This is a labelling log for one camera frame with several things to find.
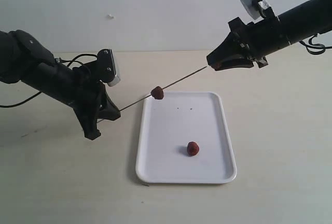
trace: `beige table surface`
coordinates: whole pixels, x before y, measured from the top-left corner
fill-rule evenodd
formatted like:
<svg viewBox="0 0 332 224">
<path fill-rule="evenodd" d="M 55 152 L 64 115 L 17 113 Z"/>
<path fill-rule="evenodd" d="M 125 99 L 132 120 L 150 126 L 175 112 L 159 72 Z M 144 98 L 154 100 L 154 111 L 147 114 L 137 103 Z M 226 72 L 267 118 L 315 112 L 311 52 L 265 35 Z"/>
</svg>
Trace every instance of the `beige table surface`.
<svg viewBox="0 0 332 224">
<path fill-rule="evenodd" d="M 122 108 L 206 64 L 208 51 L 117 53 Z M 64 59 L 73 53 L 61 54 Z M 222 186 L 143 186 L 135 176 L 143 104 L 84 138 L 73 111 L 40 95 L 0 109 L 0 223 L 332 223 L 332 53 L 301 46 L 258 69 L 206 69 L 172 91 L 223 99 L 238 167 Z M 0 84 L 0 104 L 34 89 Z"/>
</svg>

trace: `white tray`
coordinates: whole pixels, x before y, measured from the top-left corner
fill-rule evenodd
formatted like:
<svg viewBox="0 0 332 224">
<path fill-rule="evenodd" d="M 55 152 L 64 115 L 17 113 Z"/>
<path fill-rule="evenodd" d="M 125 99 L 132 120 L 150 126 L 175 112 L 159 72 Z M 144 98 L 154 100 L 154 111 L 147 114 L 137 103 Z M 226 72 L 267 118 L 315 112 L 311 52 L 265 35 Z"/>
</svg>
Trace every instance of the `white tray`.
<svg viewBox="0 0 332 224">
<path fill-rule="evenodd" d="M 144 102 L 137 176 L 147 183 L 224 184 L 237 174 L 220 97 L 212 92 L 165 92 Z M 200 151 L 187 155 L 196 142 Z"/>
</svg>

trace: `tray rim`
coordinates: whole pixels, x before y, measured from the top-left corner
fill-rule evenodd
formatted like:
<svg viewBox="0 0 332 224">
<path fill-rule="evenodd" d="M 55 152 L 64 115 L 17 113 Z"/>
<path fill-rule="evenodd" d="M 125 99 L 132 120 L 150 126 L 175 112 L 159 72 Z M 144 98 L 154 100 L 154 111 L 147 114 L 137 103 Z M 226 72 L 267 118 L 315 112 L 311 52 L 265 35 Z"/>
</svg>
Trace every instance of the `tray rim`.
<svg viewBox="0 0 332 224">
<path fill-rule="evenodd" d="M 147 109 L 147 102 L 150 100 L 149 98 L 146 98 L 144 100 L 144 104 L 143 104 L 143 111 L 142 111 L 142 117 L 141 117 L 141 127 L 140 127 L 140 135 L 139 135 L 139 144 L 138 144 L 138 147 L 137 147 L 137 155 L 136 155 L 136 165 L 135 165 L 135 172 L 136 172 L 136 175 L 137 177 L 145 182 L 145 183 L 148 183 L 148 184 L 226 184 L 226 183 L 229 183 L 231 181 L 233 181 L 236 176 L 237 176 L 237 173 L 238 173 L 238 169 L 237 169 L 237 166 L 236 166 L 236 162 L 235 162 L 235 156 L 234 156 L 234 152 L 233 152 L 233 147 L 232 147 L 232 143 L 231 143 L 231 139 L 230 139 L 230 135 L 229 135 L 229 131 L 228 131 L 228 126 L 227 126 L 227 121 L 226 121 L 226 117 L 225 117 L 225 111 L 224 111 L 224 107 L 223 107 L 223 102 L 222 102 L 222 98 L 215 92 L 212 92 L 212 91 L 166 91 L 165 93 L 167 94 L 177 94 L 177 93 L 183 93 L 183 94 L 212 94 L 214 96 L 217 97 L 218 99 L 218 104 L 219 104 L 219 107 L 221 109 L 221 113 L 222 113 L 222 119 L 223 119 L 223 123 L 224 123 L 224 127 L 225 127 L 225 131 L 226 131 L 226 138 L 227 138 L 227 145 L 228 145 L 228 151 L 230 153 L 230 157 L 231 157 L 231 164 L 233 166 L 233 173 L 228 177 L 228 178 L 225 178 L 225 179 L 222 179 L 222 180 L 216 180 L 216 181 L 211 181 L 211 182 L 203 182 L 201 179 L 197 179 L 197 180 L 191 180 L 191 181 L 183 181 L 183 182 L 180 182 L 180 181 L 154 181 L 154 180 L 150 180 L 148 178 L 144 178 L 144 175 L 142 175 L 142 173 L 140 172 L 140 169 L 139 169 L 139 163 L 138 161 L 140 160 L 140 150 L 142 149 L 142 130 L 143 130 L 143 127 L 144 127 L 144 117 L 145 117 L 145 114 L 147 114 L 146 112 L 146 109 Z"/>
</svg>

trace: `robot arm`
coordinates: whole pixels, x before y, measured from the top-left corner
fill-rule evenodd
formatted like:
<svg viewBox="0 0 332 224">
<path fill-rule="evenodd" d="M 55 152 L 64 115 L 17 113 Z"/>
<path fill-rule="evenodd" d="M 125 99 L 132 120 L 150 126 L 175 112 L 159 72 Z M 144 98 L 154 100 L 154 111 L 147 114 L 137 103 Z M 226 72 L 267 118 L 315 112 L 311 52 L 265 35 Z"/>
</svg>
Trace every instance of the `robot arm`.
<svg viewBox="0 0 332 224">
<path fill-rule="evenodd" d="M 244 24 L 240 18 L 228 23 L 230 33 L 207 56 L 207 63 L 216 71 L 229 68 L 268 65 L 266 55 L 316 34 L 332 30 L 332 0 L 309 0 L 279 16 L 266 1 L 241 0 L 257 23 Z"/>
<path fill-rule="evenodd" d="M 96 61 L 70 69 L 62 64 L 69 61 L 55 59 L 33 36 L 17 30 L 0 32 L 0 54 L 0 81 L 16 83 L 21 80 L 71 107 L 86 138 L 101 135 L 97 119 L 120 118 L 120 111 L 103 84 L 113 86 L 120 80 L 112 50 L 103 49 L 91 55 Z"/>
</svg>

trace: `metal skewer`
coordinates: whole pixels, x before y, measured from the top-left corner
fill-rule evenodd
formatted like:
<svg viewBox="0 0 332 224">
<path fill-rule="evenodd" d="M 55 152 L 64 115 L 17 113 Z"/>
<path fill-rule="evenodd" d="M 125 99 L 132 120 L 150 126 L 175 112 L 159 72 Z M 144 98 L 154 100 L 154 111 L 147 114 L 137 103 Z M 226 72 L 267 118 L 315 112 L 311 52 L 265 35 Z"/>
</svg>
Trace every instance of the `metal skewer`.
<svg viewBox="0 0 332 224">
<path fill-rule="evenodd" d="M 170 86 L 172 86 L 172 85 L 174 85 L 174 84 L 177 84 L 178 82 L 180 82 L 180 81 L 182 81 L 182 80 L 184 80 L 184 79 L 187 79 L 188 77 L 190 77 L 190 76 L 192 76 L 192 75 L 194 75 L 194 74 L 196 74 L 196 73 L 202 71 L 202 70 L 205 69 L 205 68 L 207 68 L 207 66 L 204 66 L 204 67 L 202 67 L 202 68 L 196 70 L 195 72 L 192 72 L 191 74 L 186 75 L 185 77 L 182 77 L 181 79 L 179 79 L 179 80 L 177 80 L 177 81 L 175 81 L 175 82 L 172 82 L 171 84 L 167 85 L 166 87 L 163 87 L 162 90 L 164 90 L 164 89 L 166 89 L 166 88 L 169 88 Z M 132 104 L 130 104 L 130 105 L 128 105 L 128 106 L 126 106 L 126 107 L 120 109 L 120 111 L 123 111 L 123 110 L 127 109 L 128 107 L 131 107 L 131 106 L 137 104 L 138 102 L 140 102 L 140 101 L 142 101 L 142 100 L 145 100 L 146 98 L 149 98 L 150 96 L 151 96 L 151 94 L 149 94 L 148 96 L 145 96 L 144 98 L 141 98 L 141 99 L 139 99 L 138 101 L 135 101 L 134 103 L 132 103 Z"/>
</svg>

